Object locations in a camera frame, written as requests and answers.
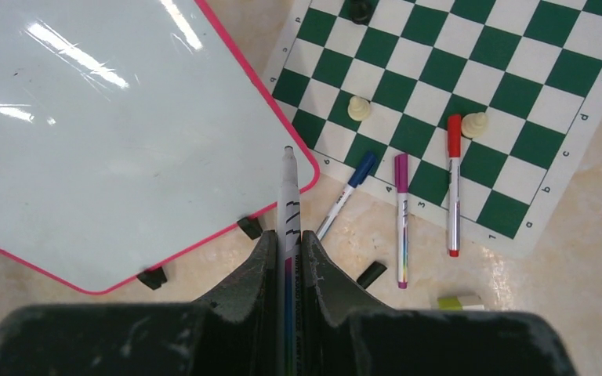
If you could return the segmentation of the pink framed whiteboard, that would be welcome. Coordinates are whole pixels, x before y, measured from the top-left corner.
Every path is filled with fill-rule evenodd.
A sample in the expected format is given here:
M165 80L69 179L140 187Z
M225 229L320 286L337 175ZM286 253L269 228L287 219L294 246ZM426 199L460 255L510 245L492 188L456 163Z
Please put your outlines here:
M317 160L205 1L0 1L0 253L99 295Z

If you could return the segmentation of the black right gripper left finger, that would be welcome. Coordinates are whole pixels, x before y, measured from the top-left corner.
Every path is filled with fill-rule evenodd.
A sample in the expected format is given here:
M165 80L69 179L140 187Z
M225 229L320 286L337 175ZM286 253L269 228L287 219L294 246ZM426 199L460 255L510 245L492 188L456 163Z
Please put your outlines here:
M191 302L30 305L0 323L0 375L252 374L277 237Z

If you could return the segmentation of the black marker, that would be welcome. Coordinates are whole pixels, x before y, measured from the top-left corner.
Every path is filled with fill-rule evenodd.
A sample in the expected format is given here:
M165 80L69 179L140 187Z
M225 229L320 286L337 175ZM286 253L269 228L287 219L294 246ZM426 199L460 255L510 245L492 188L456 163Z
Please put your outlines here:
M300 200L297 160L292 146L284 148L277 202L277 374L296 375L298 303L296 257L300 244Z

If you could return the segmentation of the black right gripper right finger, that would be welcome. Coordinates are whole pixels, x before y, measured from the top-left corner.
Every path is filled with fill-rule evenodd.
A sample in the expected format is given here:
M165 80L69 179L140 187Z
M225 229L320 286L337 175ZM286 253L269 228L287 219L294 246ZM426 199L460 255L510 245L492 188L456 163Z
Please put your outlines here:
M512 311L393 309L303 233L308 375L573 375L555 330Z

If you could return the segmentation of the black marker cap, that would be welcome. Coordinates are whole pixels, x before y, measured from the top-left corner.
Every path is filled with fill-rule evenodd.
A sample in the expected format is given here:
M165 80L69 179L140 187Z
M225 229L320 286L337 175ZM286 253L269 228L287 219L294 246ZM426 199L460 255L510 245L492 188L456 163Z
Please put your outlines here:
M357 284L363 289L367 289L380 276L387 271L387 266L379 261L373 261L366 270L357 278Z

